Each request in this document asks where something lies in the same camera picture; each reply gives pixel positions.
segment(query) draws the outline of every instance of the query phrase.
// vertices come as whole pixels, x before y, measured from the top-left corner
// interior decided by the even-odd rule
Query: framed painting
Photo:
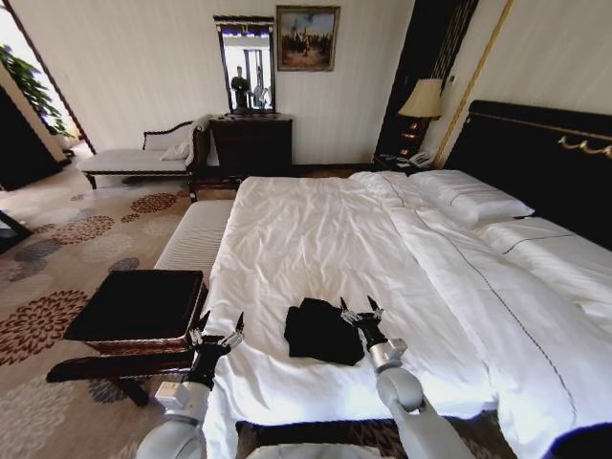
[[[276,7],[279,71],[334,70],[340,7]]]

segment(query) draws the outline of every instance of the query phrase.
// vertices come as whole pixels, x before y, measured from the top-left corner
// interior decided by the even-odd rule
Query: white chaise lounge
[[[165,151],[185,139],[190,139],[186,160],[161,161]],[[196,172],[206,165],[210,150],[208,117],[185,121],[166,131],[144,133],[142,149],[106,150],[78,164],[77,167],[96,189],[96,175],[179,176],[186,177],[191,202],[197,201],[193,184]]]

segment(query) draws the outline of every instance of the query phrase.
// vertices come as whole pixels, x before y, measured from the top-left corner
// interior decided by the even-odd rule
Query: table lamp
[[[398,115],[413,119],[407,132],[402,133],[402,147],[400,154],[416,153],[421,144],[425,120],[438,119],[442,115],[442,80],[439,78],[425,78],[417,81],[412,94],[402,106]]]

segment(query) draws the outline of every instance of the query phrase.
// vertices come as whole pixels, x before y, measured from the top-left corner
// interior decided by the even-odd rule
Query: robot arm
[[[403,339],[387,339],[378,325],[383,310],[368,297],[373,313],[356,314],[341,298],[342,318],[359,328],[378,376],[377,389],[389,408],[400,432],[400,440],[410,459],[473,459],[457,432],[439,416],[423,394],[419,380],[402,368]]]
[[[191,333],[197,357],[182,382],[163,382],[155,398],[165,407],[165,423],[142,440],[137,459],[201,459],[206,445],[202,423],[207,414],[208,394],[214,386],[217,362],[244,338],[243,315],[228,337],[204,335],[208,312],[198,330]]]

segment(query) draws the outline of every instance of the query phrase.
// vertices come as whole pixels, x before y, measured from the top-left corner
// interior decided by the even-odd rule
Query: doorway
[[[0,0],[0,62],[68,156],[80,143],[95,153],[7,0]]]

